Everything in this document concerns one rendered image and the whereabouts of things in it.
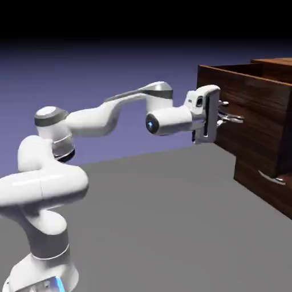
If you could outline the dark wood cabinet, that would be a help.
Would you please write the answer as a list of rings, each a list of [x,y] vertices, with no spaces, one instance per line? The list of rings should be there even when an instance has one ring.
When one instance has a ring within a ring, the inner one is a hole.
[[[271,178],[280,177],[292,190],[292,58],[255,59],[261,77],[252,79],[252,95],[240,114],[237,130],[243,159]]]

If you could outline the dark wood drawer front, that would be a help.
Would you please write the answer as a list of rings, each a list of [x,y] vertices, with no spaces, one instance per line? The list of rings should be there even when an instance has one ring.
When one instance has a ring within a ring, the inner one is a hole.
[[[234,179],[292,220],[292,190],[271,182],[243,159],[236,158]]]

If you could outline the dark wood drawer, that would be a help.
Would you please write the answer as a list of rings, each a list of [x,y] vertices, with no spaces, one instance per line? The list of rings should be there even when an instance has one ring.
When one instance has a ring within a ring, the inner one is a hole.
[[[270,177],[292,173],[292,58],[199,65],[197,85],[215,84],[242,124],[219,129],[217,144]]]
[[[234,179],[292,220],[292,190],[271,182],[243,159],[236,158]]]

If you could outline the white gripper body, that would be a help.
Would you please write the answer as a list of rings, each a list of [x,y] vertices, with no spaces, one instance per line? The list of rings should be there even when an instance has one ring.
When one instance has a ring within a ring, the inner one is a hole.
[[[193,107],[193,143],[213,143],[217,136],[220,88],[214,84],[195,90]]]

